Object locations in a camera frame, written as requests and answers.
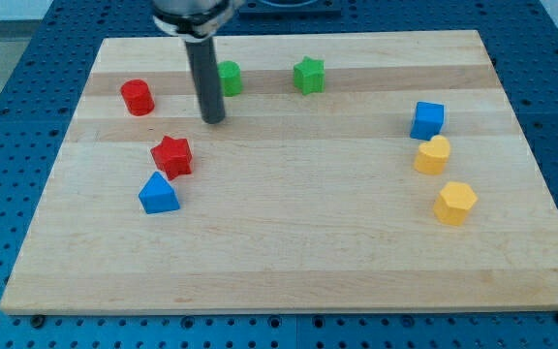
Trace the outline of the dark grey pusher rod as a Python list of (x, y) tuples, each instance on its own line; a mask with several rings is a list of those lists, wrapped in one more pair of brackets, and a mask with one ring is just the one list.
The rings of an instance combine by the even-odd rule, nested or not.
[(218, 124), (225, 119), (226, 112), (213, 39), (186, 42), (185, 47), (201, 119), (207, 124)]

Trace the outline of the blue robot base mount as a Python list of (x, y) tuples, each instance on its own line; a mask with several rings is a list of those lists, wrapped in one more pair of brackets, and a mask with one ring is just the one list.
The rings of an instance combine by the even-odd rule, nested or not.
[(342, 0), (246, 0), (241, 16), (340, 15)]

